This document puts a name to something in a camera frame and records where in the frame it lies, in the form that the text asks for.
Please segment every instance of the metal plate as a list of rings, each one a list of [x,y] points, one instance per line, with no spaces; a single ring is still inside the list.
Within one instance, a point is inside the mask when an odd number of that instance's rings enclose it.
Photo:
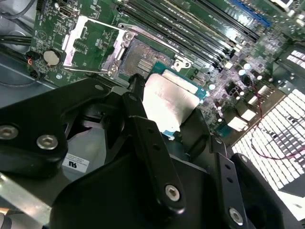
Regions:
[[[152,74],[146,82],[143,105],[161,132],[179,131],[198,104],[198,97],[159,74]]]

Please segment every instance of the blue ram slot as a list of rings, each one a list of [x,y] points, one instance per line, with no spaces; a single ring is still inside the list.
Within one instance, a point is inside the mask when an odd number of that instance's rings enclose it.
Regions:
[[[272,23],[268,22],[265,18],[263,18],[261,15],[257,14],[253,10],[249,9],[246,5],[244,5],[240,0],[230,0],[233,4],[238,6],[239,8],[246,11],[248,14],[250,14],[254,19],[258,20],[263,26],[270,27]]]

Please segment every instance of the capacitor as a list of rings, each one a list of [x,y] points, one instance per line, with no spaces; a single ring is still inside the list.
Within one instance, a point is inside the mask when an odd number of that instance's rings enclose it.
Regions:
[[[256,70],[252,70],[251,73],[254,75],[254,77],[257,80],[262,80],[263,79],[263,76],[260,73],[258,73]]]
[[[240,62],[240,65],[242,66],[243,69],[249,70],[251,69],[251,64],[249,64],[247,61],[243,60]]]
[[[242,82],[245,86],[249,87],[251,85],[251,78],[249,75],[244,75],[242,77]]]
[[[61,63],[61,54],[54,49],[49,49],[43,53],[43,59],[48,66],[56,66]]]
[[[244,91],[238,87],[237,92],[239,93],[239,95],[243,96],[244,95]]]
[[[243,69],[242,67],[237,67],[236,70],[238,72],[238,75],[240,75],[240,76],[243,76],[246,74],[246,70]]]
[[[216,88],[216,85],[214,84],[214,83],[212,83],[212,82],[209,82],[208,83],[208,87],[209,87],[209,90],[215,90],[215,88]]]
[[[216,115],[216,119],[219,123],[221,123],[223,121],[223,118],[221,118],[220,114]]]
[[[233,94],[233,96],[235,97],[236,100],[240,100],[240,95],[239,95],[238,92],[235,92],[235,93]]]
[[[220,105],[220,103],[218,101],[216,101],[214,104],[215,104],[217,110],[220,111],[222,109],[222,107],[221,107],[221,105]]]

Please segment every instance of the metal bracket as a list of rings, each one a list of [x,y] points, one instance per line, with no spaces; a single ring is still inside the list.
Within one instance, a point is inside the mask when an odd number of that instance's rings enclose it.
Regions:
[[[72,66],[72,60],[73,60],[74,54],[76,52],[76,49],[74,48],[74,43],[77,39],[81,38],[82,31],[85,28],[85,24],[88,21],[110,27],[119,32],[119,34],[116,38],[116,41],[114,43],[114,51],[111,55],[108,56],[105,64],[102,66],[102,69],[100,69],[100,70],[89,69],[89,68],[79,68],[79,67]],[[108,74],[113,79],[113,77],[115,76],[115,74],[117,73],[117,71],[119,69],[119,61],[121,60],[122,55],[125,52],[126,48],[129,47],[134,36],[135,36],[135,33],[133,33],[133,32],[122,30],[122,29],[119,29],[112,25],[105,24],[100,21],[97,21],[97,20],[94,20],[94,19],[81,15],[78,18],[75,29],[72,30],[70,32],[70,34],[66,35],[64,42],[62,44],[62,50],[64,50],[67,53],[66,58],[63,63],[63,67],[65,69],[71,70],[71,71]]]
[[[120,23],[118,26],[121,29],[132,31],[132,32],[136,33],[136,35],[138,35],[138,34],[142,35],[142,36],[144,36],[154,42],[157,42],[157,43],[169,48],[170,50],[172,50],[176,54],[175,55],[176,60],[172,66],[172,69],[174,69],[175,71],[179,72],[181,69],[188,69],[194,64],[191,60],[186,58],[185,55],[180,50],[167,44],[166,42],[162,41],[160,38],[153,36],[152,34],[145,31],[144,29],[141,29],[139,26],[124,24],[124,23]]]

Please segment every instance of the black plastic bracket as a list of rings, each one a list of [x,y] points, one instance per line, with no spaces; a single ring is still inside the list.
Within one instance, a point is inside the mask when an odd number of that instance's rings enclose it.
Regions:
[[[231,160],[236,166],[247,216],[256,228],[303,228],[250,159],[234,154]]]
[[[0,125],[17,129],[15,138],[0,139],[0,171],[39,178],[54,175],[68,151],[64,126],[74,121],[68,114],[108,94],[98,81],[86,79],[0,109]],[[37,140],[42,135],[55,136],[58,145],[41,149]]]

